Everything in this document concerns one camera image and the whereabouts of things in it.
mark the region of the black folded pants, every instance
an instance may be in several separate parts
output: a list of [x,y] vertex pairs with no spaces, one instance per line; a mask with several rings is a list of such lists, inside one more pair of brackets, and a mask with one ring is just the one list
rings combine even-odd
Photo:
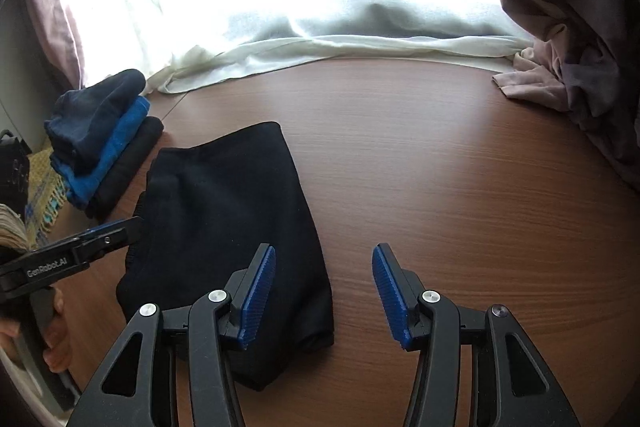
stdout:
[[246,268],[260,243],[276,275],[255,341],[229,352],[234,378],[260,390],[297,351],[333,344],[331,286],[316,227],[280,126],[266,122],[191,149],[162,149],[136,214],[117,296],[127,320],[145,303],[193,304]]

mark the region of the wooden table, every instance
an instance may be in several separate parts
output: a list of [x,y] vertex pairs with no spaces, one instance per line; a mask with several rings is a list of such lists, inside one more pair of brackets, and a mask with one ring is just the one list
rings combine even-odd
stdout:
[[[372,281],[381,241],[457,304],[506,304],[583,427],[602,426],[640,373],[640,201],[565,116],[505,99],[490,72],[326,60],[151,99],[165,126],[156,152],[279,122],[318,227],[335,346],[262,393],[240,388],[248,427],[402,425],[417,355],[392,340]],[[149,163],[113,217],[132,213]],[[81,385],[124,326],[114,295],[123,258],[60,283]]]

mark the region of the blue folded garment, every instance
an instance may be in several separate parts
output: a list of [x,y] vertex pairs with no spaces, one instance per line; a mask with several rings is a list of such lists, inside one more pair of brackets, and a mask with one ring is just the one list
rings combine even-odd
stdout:
[[138,127],[149,111],[149,103],[142,96],[137,97],[129,110],[123,114],[111,136],[105,143],[95,169],[86,176],[76,176],[74,170],[60,161],[55,153],[51,154],[51,166],[63,177],[66,187],[66,199],[76,208],[84,210],[106,176],[111,166],[124,151],[138,131]]

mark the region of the silver screw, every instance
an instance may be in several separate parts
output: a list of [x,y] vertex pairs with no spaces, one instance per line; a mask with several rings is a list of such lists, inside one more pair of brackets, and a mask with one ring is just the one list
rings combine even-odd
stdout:
[[506,317],[507,315],[509,315],[509,310],[507,306],[505,306],[504,304],[494,304],[493,306],[491,306],[491,312],[496,317],[500,317],[500,318]]
[[226,292],[224,290],[213,290],[209,293],[209,300],[211,302],[222,302],[226,299]]
[[438,302],[440,300],[440,294],[433,290],[427,290],[422,294],[422,300],[427,302]]
[[155,304],[152,304],[152,303],[143,304],[142,306],[140,306],[140,315],[142,315],[143,317],[150,317],[151,315],[156,313],[157,309],[158,308],[156,307]]

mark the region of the yellow woven rug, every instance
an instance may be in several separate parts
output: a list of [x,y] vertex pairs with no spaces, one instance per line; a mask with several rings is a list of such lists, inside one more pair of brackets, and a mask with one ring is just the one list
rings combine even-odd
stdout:
[[29,202],[24,217],[31,250],[49,242],[47,233],[66,201],[65,184],[49,163],[51,152],[49,147],[29,156]]

